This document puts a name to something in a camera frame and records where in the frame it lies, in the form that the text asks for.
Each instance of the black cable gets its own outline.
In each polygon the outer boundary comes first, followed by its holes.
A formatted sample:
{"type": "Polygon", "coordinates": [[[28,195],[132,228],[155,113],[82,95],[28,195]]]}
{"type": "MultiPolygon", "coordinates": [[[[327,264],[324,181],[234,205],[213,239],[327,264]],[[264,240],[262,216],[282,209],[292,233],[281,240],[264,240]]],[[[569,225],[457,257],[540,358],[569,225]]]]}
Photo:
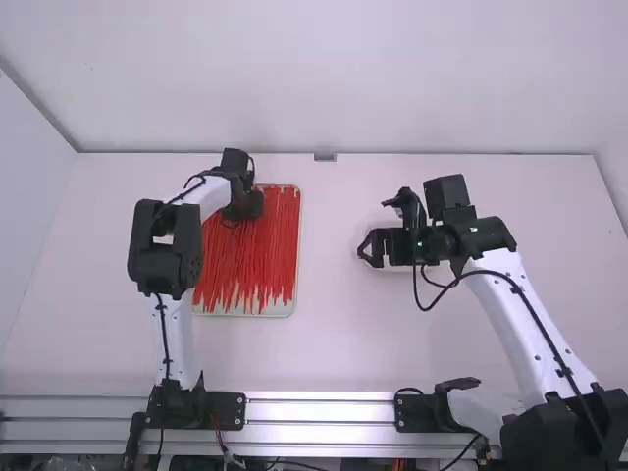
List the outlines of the black cable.
{"type": "Polygon", "coordinates": [[[277,457],[277,459],[275,461],[273,461],[271,464],[269,464],[268,466],[266,466],[264,468],[264,471],[271,471],[271,469],[273,469],[273,466],[275,466],[277,463],[279,463],[279,460],[281,459],[280,456],[277,457]]]}
{"type": "Polygon", "coordinates": [[[417,390],[416,388],[401,388],[394,395],[397,395],[399,393],[417,393],[419,395],[424,395],[421,390],[417,390]]]}
{"type": "Polygon", "coordinates": [[[425,274],[425,267],[426,266],[427,265],[425,263],[423,265],[421,265],[421,277],[423,277],[423,280],[425,280],[427,283],[429,283],[433,287],[444,288],[446,285],[441,285],[440,283],[433,282],[432,280],[430,280],[428,278],[428,276],[425,274]]]}
{"type": "MultiPolygon", "coordinates": [[[[157,301],[159,302],[157,304],[157,306],[155,306],[155,309],[157,309],[159,311],[159,319],[160,319],[160,324],[161,324],[161,338],[162,341],[164,343],[164,363],[166,364],[166,381],[168,381],[170,379],[170,363],[171,363],[171,359],[170,359],[170,349],[168,348],[168,335],[166,333],[166,309],[168,308],[162,298],[161,298],[161,294],[159,294],[158,292],[154,293],[155,296],[157,296],[157,301]]],[[[163,384],[162,382],[162,388],[161,388],[161,408],[162,411],[166,408],[166,393],[165,393],[165,389],[166,389],[166,385],[163,384]]],[[[163,427],[163,420],[162,422],[162,427],[159,430],[159,448],[157,449],[157,463],[159,463],[159,460],[161,459],[161,450],[164,446],[164,427],[163,427]]]]}
{"type": "Polygon", "coordinates": [[[162,213],[169,208],[170,206],[172,206],[174,203],[176,203],[179,200],[184,199],[186,196],[188,196],[190,193],[192,193],[193,191],[201,188],[204,184],[207,183],[207,181],[205,180],[205,177],[203,177],[202,175],[192,175],[189,179],[187,179],[187,182],[185,182],[185,185],[183,186],[183,188],[186,188],[187,185],[189,184],[189,182],[192,179],[195,178],[199,178],[200,182],[197,183],[196,185],[194,185],[193,187],[187,189],[186,191],[183,191],[181,193],[179,193],[177,196],[175,196],[174,198],[172,198],[169,201],[166,201],[164,204],[161,205],[161,207],[159,208],[159,210],[155,213],[155,215],[153,216],[153,219],[151,221],[151,225],[155,224],[155,221],[157,221],[159,219],[159,217],[162,215],[162,213]]]}
{"type": "Polygon", "coordinates": [[[467,446],[465,448],[462,449],[462,451],[460,452],[460,454],[458,454],[455,458],[453,458],[453,460],[445,465],[443,468],[439,469],[439,471],[446,471],[447,469],[449,469],[451,466],[453,466],[455,463],[457,463],[458,461],[460,461],[462,459],[462,457],[464,456],[464,453],[466,453],[469,448],[473,445],[473,443],[475,443],[476,440],[478,440],[480,437],[482,437],[482,434],[477,434],[476,436],[474,436],[471,439],[471,442],[469,442],[467,444],[467,446]]]}
{"type": "Polygon", "coordinates": [[[288,461],[288,460],[283,460],[283,459],[276,459],[276,460],[271,460],[271,459],[252,459],[250,461],[257,461],[258,463],[273,463],[273,466],[275,466],[276,464],[290,464],[292,466],[299,466],[301,468],[304,469],[311,469],[312,471],[329,471],[328,469],[325,468],[319,468],[318,466],[312,466],[311,464],[305,464],[305,463],[301,463],[298,461],[288,461]]]}

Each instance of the wire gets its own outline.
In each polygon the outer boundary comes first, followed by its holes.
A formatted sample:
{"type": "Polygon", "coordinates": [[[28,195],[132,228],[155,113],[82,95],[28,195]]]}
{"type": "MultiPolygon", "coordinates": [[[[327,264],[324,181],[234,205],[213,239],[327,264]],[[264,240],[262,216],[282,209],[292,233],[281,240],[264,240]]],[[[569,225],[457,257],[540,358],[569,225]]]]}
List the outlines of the wire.
{"type": "MultiPolygon", "coordinates": [[[[164,363],[166,365],[166,378],[165,380],[168,381],[170,379],[170,363],[171,363],[171,359],[170,359],[170,349],[168,348],[168,335],[166,333],[166,309],[168,309],[168,306],[166,306],[161,298],[161,294],[159,294],[158,292],[154,293],[155,296],[157,296],[157,301],[159,302],[157,304],[157,306],[155,306],[155,309],[157,309],[159,311],[159,320],[160,320],[160,324],[161,324],[161,338],[162,338],[162,342],[164,343],[164,363]]],[[[166,393],[165,393],[165,389],[166,389],[166,385],[164,385],[164,383],[162,382],[162,387],[161,387],[161,408],[162,411],[164,409],[166,409],[166,393]]],[[[161,421],[161,428],[159,430],[159,448],[157,449],[157,462],[159,463],[159,460],[161,459],[161,450],[164,447],[164,421],[162,418],[161,421]]]]}
{"type": "Polygon", "coordinates": [[[464,453],[466,453],[469,450],[469,448],[473,445],[473,443],[475,443],[475,441],[478,440],[480,437],[482,437],[482,434],[475,435],[471,439],[471,441],[466,445],[466,447],[462,449],[460,454],[458,454],[455,458],[453,458],[453,460],[449,464],[446,464],[443,468],[439,469],[439,471],[446,471],[451,466],[453,466],[455,463],[460,461],[462,459],[462,456],[464,456],[464,453]]]}
{"type": "Polygon", "coordinates": [[[266,466],[264,468],[264,471],[271,471],[271,469],[273,469],[273,466],[275,466],[277,463],[279,463],[280,459],[282,459],[282,458],[280,456],[278,456],[275,461],[273,461],[271,464],[269,464],[268,466],[266,466]]]}
{"type": "Polygon", "coordinates": [[[288,460],[283,460],[283,459],[280,460],[279,458],[276,460],[250,459],[250,461],[257,461],[258,463],[273,463],[273,466],[275,466],[276,464],[290,464],[292,466],[299,466],[304,469],[311,469],[312,471],[329,471],[328,469],[319,468],[318,466],[312,466],[311,464],[301,463],[299,461],[288,461],[288,460]]]}
{"type": "Polygon", "coordinates": [[[427,283],[429,283],[430,285],[432,285],[433,287],[436,287],[436,288],[444,288],[444,287],[446,287],[446,285],[441,285],[440,283],[433,282],[432,280],[430,280],[428,278],[428,276],[425,274],[425,267],[426,266],[427,265],[425,263],[423,265],[421,265],[421,277],[423,277],[423,280],[425,280],[427,283]]]}
{"type": "Polygon", "coordinates": [[[399,393],[417,393],[419,395],[424,395],[421,390],[417,390],[416,388],[401,388],[394,395],[397,395],[399,393]]]}

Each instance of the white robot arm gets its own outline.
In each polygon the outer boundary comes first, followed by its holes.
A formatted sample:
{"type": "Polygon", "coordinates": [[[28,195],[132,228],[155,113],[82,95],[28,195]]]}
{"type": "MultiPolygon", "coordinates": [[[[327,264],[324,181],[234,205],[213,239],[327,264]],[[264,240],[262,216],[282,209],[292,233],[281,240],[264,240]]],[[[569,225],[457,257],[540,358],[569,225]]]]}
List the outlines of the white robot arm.
{"type": "MultiPolygon", "coordinates": [[[[224,177],[207,176],[199,182],[199,186],[194,191],[173,202],[172,205],[198,205],[199,221],[202,225],[212,214],[226,208],[231,202],[230,181],[224,177]]],[[[191,329],[192,294],[192,289],[187,289],[180,299],[174,299],[171,294],[158,292],[148,294],[147,302],[155,339],[158,339],[160,345],[156,385],[160,385],[165,379],[172,379],[179,381],[182,389],[191,390],[200,378],[191,329]],[[161,355],[166,349],[168,349],[167,363],[161,355]]]]}
{"type": "Polygon", "coordinates": [[[578,359],[537,297],[505,223],[477,217],[464,178],[441,177],[425,182],[424,189],[431,226],[419,197],[403,187],[383,202],[398,210],[403,227],[372,230],[357,254],[374,268],[412,267],[415,300],[423,311],[459,283],[470,287],[512,366],[522,408],[505,416],[499,404],[477,393],[479,380],[461,378],[436,385],[429,396],[401,396],[399,390],[397,429],[426,431],[425,423],[436,420],[431,426],[442,430],[480,433],[501,445],[506,460],[525,462],[525,469],[612,466],[628,438],[626,393],[605,391],[578,359]],[[449,262],[455,279],[424,307],[416,291],[416,267],[441,261],[449,262]]]}

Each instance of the red sticks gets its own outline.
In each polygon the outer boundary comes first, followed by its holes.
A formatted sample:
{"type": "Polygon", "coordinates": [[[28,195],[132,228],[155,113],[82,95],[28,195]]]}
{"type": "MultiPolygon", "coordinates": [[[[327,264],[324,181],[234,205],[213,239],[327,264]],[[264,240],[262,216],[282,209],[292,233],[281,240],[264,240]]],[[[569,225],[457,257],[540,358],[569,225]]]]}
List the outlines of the red sticks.
{"type": "Polygon", "coordinates": [[[193,303],[206,312],[261,314],[294,299],[301,192],[262,185],[264,214],[231,227],[215,214],[203,225],[203,273],[193,303]]]}

